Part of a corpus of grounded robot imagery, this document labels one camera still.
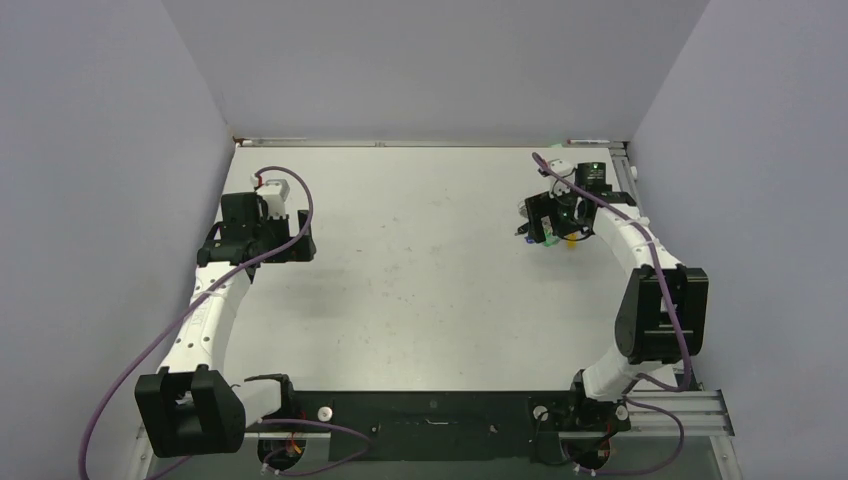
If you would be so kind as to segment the red-handled metal key holder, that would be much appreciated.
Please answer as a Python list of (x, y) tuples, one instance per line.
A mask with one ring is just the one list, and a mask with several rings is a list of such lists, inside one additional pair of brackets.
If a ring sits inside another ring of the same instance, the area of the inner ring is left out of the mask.
[(570, 233), (570, 234), (566, 234), (564, 236), (557, 235), (554, 232), (552, 227), (545, 226), (545, 225), (543, 225), (541, 227), (541, 233), (534, 232), (531, 229), (531, 225), (530, 225), (529, 222), (526, 222), (526, 223), (520, 225), (515, 230), (514, 235), (516, 237), (522, 238), (523, 241), (528, 245), (542, 245), (542, 246), (544, 246), (543, 242), (547, 237), (556, 237), (556, 238), (559, 239), (559, 242), (557, 244), (563, 243), (565, 246), (566, 246), (565, 241), (567, 239), (572, 239), (573, 241), (576, 241), (577, 244), (579, 242), (581, 242), (582, 240), (586, 239), (586, 236), (583, 235), (581, 232)]

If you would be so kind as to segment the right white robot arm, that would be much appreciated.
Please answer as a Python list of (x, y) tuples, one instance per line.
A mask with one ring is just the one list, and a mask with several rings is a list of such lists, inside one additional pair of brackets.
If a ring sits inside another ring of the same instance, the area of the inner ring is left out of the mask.
[(703, 346), (708, 275), (665, 248), (635, 198), (608, 183), (605, 164), (578, 163), (564, 171), (539, 155), (533, 159), (550, 185), (525, 198), (527, 221), (518, 235), (536, 245), (553, 238), (572, 243), (597, 238), (627, 280), (612, 346), (574, 377), (573, 394), (564, 403), (568, 423), (589, 428), (617, 419), (641, 382), (665, 392), (686, 391)]

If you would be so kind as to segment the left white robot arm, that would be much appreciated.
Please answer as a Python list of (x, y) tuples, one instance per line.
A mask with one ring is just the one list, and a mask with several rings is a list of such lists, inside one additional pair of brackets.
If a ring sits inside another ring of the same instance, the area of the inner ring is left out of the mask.
[(228, 380), (222, 369), (239, 306), (264, 263), (309, 262), (316, 253), (307, 211), (293, 242), (275, 181), (255, 191), (225, 194), (221, 219), (196, 256), (193, 309), (181, 322), (158, 370), (138, 378), (135, 400), (153, 452), (160, 458), (234, 453), (261, 419), (274, 430), (296, 421), (298, 403), (285, 374)]

